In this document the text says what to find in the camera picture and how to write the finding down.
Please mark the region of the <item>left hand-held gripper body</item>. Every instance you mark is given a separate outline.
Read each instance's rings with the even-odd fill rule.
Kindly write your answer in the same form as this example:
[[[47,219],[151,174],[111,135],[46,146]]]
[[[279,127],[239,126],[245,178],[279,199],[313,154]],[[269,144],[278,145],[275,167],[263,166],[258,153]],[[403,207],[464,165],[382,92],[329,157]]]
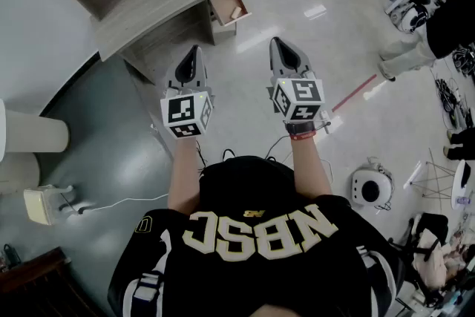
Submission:
[[[213,112],[214,95],[209,86],[181,87],[170,82],[160,100],[163,125],[176,139],[204,135]]]

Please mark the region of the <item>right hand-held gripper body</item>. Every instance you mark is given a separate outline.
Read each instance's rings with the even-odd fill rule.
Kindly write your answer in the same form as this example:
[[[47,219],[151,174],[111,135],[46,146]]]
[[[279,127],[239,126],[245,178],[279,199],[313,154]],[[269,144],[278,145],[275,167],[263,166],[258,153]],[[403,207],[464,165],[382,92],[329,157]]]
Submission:
[[[323,84],[313,71],[272,79],[267,88],[274,112],[284,122],[314,120],[325,103]]]

